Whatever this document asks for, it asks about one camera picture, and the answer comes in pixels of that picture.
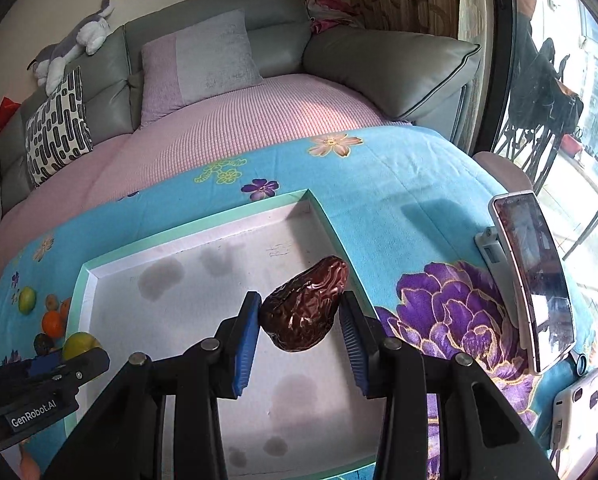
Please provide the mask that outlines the person's left hand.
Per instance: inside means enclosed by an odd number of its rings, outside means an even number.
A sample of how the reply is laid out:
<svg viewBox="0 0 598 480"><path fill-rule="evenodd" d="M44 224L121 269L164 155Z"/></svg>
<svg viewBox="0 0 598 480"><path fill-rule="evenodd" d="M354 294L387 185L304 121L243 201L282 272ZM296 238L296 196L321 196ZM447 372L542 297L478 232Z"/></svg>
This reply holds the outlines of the person's left hand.
<svg viewBox="0 0 598 480"><path fill-rule="evenodd" d="M19 448L19 452L19 478L22 480L39 480L41 478L41 470L37 462L23 446Z"/></svg>

